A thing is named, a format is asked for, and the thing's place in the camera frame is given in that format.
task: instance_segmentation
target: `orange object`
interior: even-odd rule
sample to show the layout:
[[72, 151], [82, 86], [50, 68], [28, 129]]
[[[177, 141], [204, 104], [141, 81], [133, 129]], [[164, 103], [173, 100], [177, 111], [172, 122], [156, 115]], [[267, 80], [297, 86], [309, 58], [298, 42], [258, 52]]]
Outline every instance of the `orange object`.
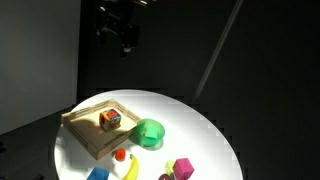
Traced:
[[114, 156], [117, 161], [124, 161], [126, 158], [126, 150], [123, 148], [120, 148], [116, 151]]

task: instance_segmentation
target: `wooden box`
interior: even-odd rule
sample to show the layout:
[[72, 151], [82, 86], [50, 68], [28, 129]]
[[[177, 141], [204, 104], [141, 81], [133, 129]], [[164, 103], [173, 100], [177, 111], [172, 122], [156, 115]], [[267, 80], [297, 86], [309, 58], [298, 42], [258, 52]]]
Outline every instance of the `wooden box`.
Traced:
[[[115, 109], [121, 115], [121, 126], [105, 132], [99, 124], [101, 112]], [[114, 99], [75, 112], [62, 114], [63, 126], [96, 159], [101, 159], [134, 133], [140, 118]]]

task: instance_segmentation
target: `toy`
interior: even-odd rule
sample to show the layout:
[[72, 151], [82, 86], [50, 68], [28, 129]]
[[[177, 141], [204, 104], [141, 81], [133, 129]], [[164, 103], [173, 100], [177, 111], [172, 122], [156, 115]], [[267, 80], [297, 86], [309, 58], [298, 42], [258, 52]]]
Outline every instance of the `toy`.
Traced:
[[94, 167], [87, 180], [107, 180], [108, 177], [109, 171], [99, 167]]
[[130, 169], [122, 180], [136, 180], [138, 177], [138, 172], [139, 172], [138, 160], [132, 154], [130, 154], [130, 158], [131, 158]]
[[159, 122], [152, 119], [141, 119], [136, 127], [136, 136], [141, 146], [154, 146], [165, 135], [165, 129]]
[[120, 127], [121, 115], [114, 109], [110, 109], [100, 113], [100, 127], [104, 131], [116, 129]]
[[186, 180], [192, 175], [194, 169], [188, 158], [177, 159], [173, 165], [176, 180]]
[[158, 180], [171, 180], [171, 177], [168, 174], [162, 174]]
[[173, 165], [176, 161], [168, 161], [166, 164], [166, 173], [171, 176], [173, 174]]
[[114, 156], [117, 161], [124, 161], [126, 158], [126, 150], [123, 148], [120, 148], [115, 152]]

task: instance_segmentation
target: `white table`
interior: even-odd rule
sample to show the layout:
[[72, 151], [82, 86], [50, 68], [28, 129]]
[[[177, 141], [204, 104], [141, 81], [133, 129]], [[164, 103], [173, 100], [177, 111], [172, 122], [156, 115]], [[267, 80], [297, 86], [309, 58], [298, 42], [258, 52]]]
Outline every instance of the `white table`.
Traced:
[[[73, 111], [115, 99], [140, 118], [159, 121], [166, 130], [158, 150], [142, 148], [126, 140], [117, 148], [125, 148], [139, 161], [139, 180], [158, 180], [166, 162], [189, 158], [195, 171], [190, 180], [242, 180], [239, 161], [220, 131], [204, 116], [189, 106], [156, 93], [139, 90], [117, 90], [93, 96]], [[61, 180], [85, 180], [94, 166], [110, 171], [109, 180], [119, 180], [127, 173], [131, 160], [117, 162], [111, 153], [95, 160], [61, 125], [54, 151]]]

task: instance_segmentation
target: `green bowl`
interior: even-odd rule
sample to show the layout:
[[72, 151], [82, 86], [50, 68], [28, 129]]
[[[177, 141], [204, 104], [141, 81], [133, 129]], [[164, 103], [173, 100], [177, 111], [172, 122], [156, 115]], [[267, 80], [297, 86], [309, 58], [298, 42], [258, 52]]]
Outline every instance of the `green bowl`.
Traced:
[[141, 146], [150, 147], [158, 144], [165, 134], [165, 129], [158, 121], [141, 119], [136, 127], [136, 137]]

